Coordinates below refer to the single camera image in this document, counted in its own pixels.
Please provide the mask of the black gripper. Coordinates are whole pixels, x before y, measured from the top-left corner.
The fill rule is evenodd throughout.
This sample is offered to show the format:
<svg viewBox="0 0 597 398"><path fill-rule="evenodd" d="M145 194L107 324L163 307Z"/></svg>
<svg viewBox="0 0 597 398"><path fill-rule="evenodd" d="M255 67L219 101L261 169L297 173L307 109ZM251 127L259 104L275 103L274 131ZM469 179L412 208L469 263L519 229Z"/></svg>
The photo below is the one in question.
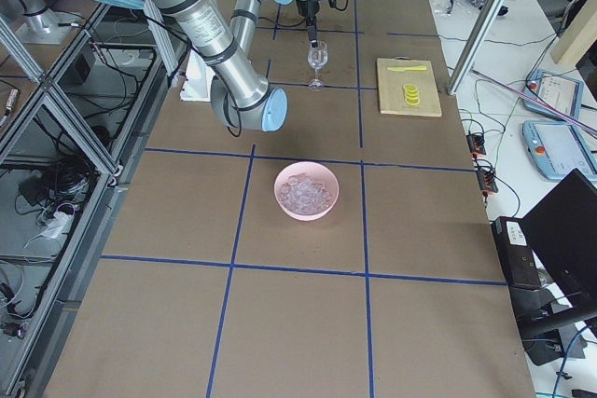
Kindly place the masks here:
<svg viewBox="0 0 597 398"><path fill-rule="evenodd" d="M297 8L299 15L305 20L310 46L317 47L318 37L316 16L320 10L319 0L298 0Z"/></svg>

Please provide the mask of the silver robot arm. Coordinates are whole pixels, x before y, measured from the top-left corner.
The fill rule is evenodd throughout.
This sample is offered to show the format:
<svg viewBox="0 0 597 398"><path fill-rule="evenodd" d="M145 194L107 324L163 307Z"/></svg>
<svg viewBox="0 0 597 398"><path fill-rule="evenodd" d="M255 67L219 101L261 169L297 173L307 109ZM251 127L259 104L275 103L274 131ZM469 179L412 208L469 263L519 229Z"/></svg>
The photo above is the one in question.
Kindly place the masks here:
<svg viewBox="0 0 597 398"><path fill-rule="evenodd" d="M111 6L140 9L145 0L95 0ZM176 20L202 61L215 73L211 106L230 130L279 130L286 118L285 91L270 85L249 61L248 52L260 6L267 0L236 0L225 21L215 0L151 0L160 12ZM271 0L280 5L298 2L316 39L318 0Z"/></svg>

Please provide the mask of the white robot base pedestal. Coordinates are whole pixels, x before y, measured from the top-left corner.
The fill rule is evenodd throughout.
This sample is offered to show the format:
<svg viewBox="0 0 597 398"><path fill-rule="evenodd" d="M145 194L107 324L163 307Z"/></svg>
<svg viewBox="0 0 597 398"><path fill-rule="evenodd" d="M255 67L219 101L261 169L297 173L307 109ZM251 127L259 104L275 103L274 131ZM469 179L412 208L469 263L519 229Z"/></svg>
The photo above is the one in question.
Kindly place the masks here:
<svg viewBox="0 0 597 398"><path fill-rule="evenodd" d="M214 76L214 70L197 53L191 52L187 59L180 99L183 102L209 103Z"/></svg>

